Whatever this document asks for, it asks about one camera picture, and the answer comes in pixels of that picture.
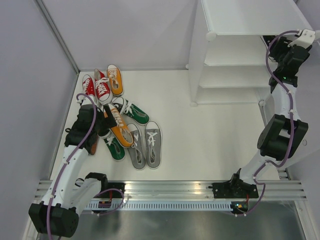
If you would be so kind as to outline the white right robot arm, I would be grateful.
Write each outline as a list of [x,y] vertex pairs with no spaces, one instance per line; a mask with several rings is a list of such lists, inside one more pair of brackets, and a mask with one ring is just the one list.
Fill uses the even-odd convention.
[[286,36],[276,36],[268,45],[266,57],[277,63],[270,72],[270,94],[274,101],[274,115],[257,141],[258,151],[252,160],[233,174],[228,181],[228,192],[235,198],[258,196],[258,176],[269,167],[282,167],[291,158],[306,135],[309,125],[301,121],[295,94],[297,73],[309,58],[311,44],[301,46]]

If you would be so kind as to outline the black sneaker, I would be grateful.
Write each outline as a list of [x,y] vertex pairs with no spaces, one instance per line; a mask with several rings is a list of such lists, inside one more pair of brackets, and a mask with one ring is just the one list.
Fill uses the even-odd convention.
[[262,39],[266,45],[266,47],[268,48],[270,43],[272,42],[272,40],[275,38],[275,35],[263,35]]
[[[66,136],[64,146],[77,146],[84,138],[84,135],[70,135]],[[97,134],[89,135],[88,138],[80,145],[80,149],[86,149],[90,155],[94,155],[97,150],[99,137]]]

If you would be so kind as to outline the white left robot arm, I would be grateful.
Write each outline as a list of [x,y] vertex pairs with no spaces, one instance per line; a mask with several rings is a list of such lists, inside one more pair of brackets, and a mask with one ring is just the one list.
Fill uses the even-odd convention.
[[94,198],[109,193],[106,174],[90,172],[83,184],[74,189],[85,160],[94,155],[99,137],[105,137],[117,125],[108,105],[99,109],[82,105],[71,128],[66,128],[64,152],[57,175],[40,203],[31,204],[28,214],[38,233],[70,238],[77,230],[79,218]]

